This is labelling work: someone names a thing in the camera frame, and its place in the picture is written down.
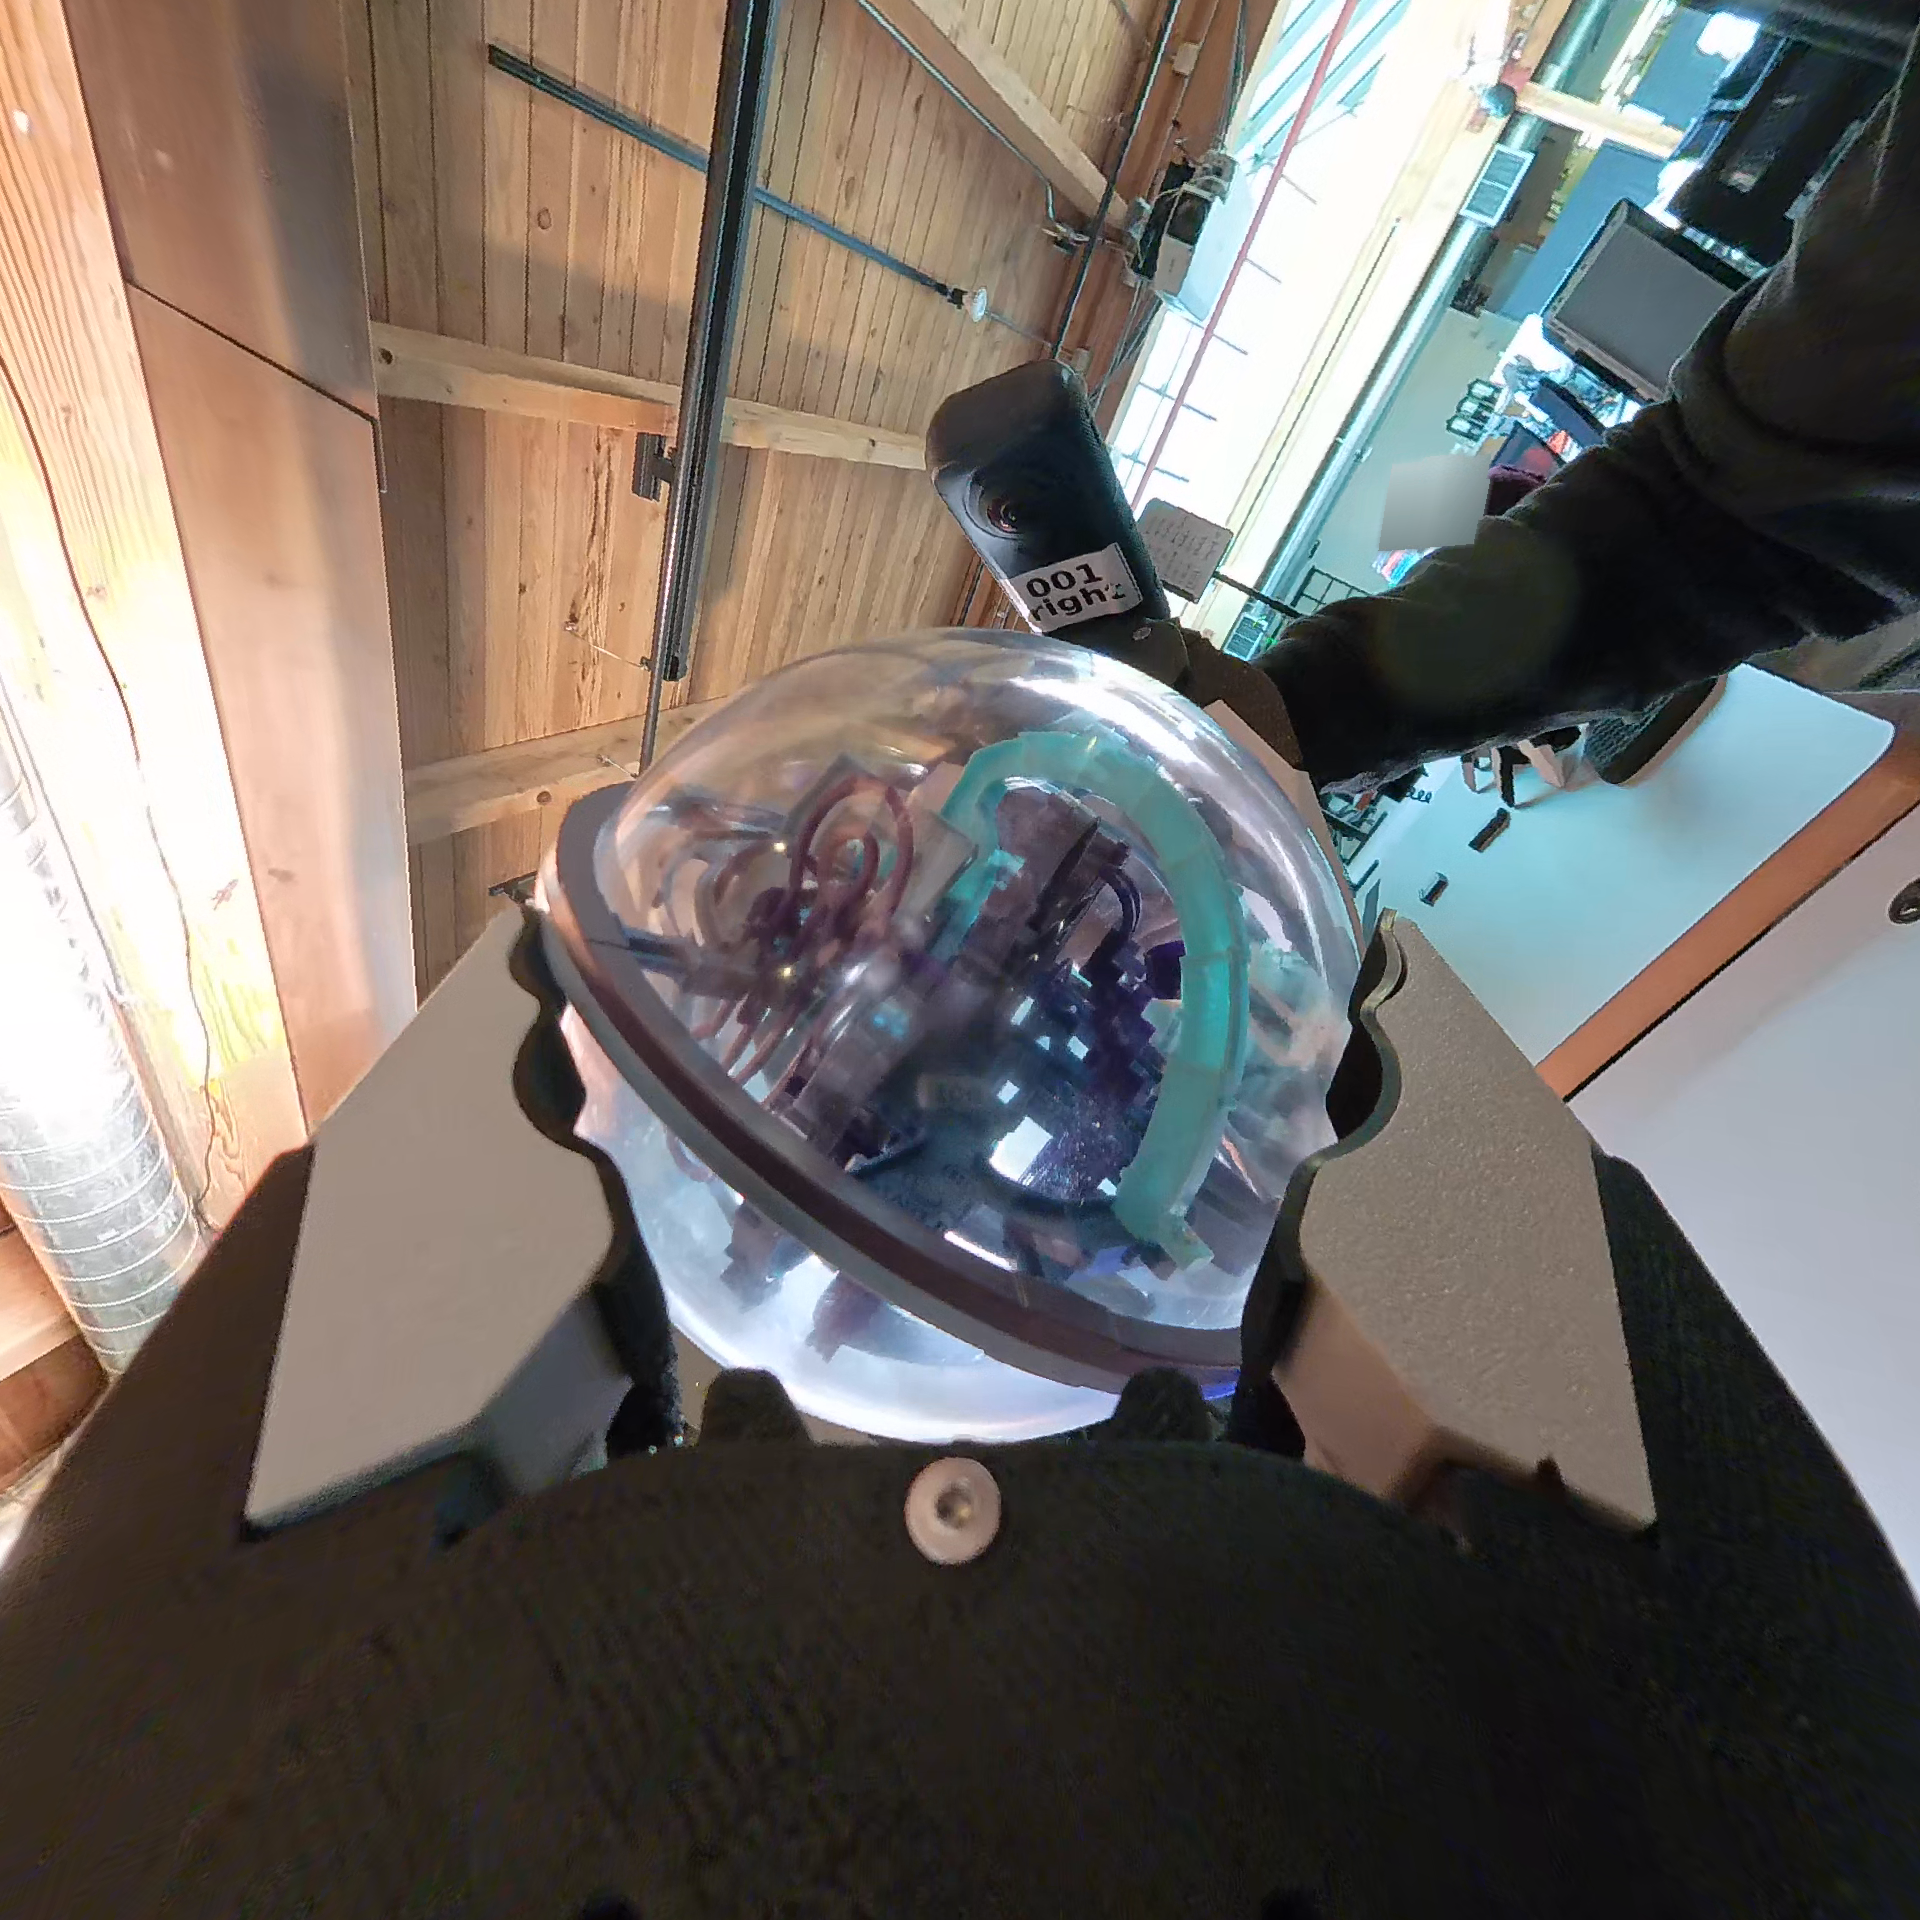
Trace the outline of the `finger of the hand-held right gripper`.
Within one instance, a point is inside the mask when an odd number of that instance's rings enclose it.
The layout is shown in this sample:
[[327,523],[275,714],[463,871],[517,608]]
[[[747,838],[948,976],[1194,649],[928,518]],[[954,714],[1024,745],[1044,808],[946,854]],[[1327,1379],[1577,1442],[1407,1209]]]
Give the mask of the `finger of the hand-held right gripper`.
[[1236,712],[1207,712],[1212,720],[1251,762],[1260,763],[1287,802],[1300,815],[1317,847],[1331,857],[1331,828],[1313,779],[1272,747]]

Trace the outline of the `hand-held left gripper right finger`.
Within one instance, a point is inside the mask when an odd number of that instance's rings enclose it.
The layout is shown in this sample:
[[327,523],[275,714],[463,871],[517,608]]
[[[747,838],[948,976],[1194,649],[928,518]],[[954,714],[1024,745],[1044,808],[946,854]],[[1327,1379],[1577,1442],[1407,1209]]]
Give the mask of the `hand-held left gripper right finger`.
[[1416,1512],[1551,1472],[1618,1529],[1657,1505],[1594,1142],[1419,927],[1381,916],[1359,1121],[1287,1187],[1272,1386],[1304,1462]]

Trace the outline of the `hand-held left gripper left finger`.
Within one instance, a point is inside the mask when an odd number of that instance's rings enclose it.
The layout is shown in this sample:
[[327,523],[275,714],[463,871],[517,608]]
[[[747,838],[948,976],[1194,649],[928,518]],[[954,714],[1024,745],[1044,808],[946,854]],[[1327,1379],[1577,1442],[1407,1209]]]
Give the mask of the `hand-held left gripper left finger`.
[[595,1302],[632,1222],[522,1090],[561,1040],[537,920],[467,951],[312,1148],[247,1523],[469,1459],[511,1497],[583,1467],[632,1372]]

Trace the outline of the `clear maze ball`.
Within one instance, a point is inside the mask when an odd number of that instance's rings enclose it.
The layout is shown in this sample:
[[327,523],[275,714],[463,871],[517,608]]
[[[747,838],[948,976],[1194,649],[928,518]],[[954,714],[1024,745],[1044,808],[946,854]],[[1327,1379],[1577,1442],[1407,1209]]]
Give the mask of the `clear maze ball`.
[[1338,864],[1131,667],[936,632],[739,694],[536,884],[583,1136],[669,1328],[808,1417],[1225,1409],[1360,972]]

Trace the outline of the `person's right forearm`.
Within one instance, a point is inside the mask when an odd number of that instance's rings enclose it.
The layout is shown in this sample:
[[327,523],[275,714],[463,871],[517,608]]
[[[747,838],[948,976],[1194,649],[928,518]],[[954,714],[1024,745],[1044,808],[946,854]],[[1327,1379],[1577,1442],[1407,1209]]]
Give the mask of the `person's right forearm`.
[[1645,708],[1917,594],[1917,78],[1669,394],[1404,586],[1260,660],[1317,784]]

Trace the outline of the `white ceiling box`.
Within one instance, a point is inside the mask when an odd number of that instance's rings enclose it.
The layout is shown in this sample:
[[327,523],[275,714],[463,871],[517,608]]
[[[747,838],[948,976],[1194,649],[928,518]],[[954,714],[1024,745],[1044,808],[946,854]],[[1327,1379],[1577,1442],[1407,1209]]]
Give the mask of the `white ceiling box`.
[[1137,279],[1188,322],[1210,322],[1239,241],[1229,228],[1248,210],[1239,162],[1212,150],[1168,160],[1137,248]]

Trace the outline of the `black dimpled wrist rest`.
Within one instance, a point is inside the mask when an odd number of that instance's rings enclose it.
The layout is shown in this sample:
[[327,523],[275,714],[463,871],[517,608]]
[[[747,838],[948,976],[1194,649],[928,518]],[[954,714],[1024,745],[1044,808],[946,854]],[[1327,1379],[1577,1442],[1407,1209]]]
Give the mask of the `black dimpled wrist rest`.
[[1587,769],[1613,787],[1641,779],[1717,705],[1724,688],[1725,676],[1699,682],[1645,708],[1589,722],[1581,742]]

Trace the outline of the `grey screen on stand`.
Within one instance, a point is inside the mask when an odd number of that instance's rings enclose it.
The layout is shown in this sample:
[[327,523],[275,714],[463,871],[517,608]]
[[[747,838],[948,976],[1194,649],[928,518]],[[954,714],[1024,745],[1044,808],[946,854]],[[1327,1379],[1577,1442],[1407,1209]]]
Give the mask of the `grey screen on stand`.
[[1620,202],[1544,306],[1544,337],[1618,394],[1655,402],[1749,282],[1738,263]]

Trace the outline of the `silver air duct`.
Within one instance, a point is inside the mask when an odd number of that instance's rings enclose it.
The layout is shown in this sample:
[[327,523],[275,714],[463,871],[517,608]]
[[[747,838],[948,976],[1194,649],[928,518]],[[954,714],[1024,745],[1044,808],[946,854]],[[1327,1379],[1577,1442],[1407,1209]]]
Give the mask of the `silver air duct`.
[[2,1195],[95,1359],[121,1376],[205,1239],[12,728],[2,729]]

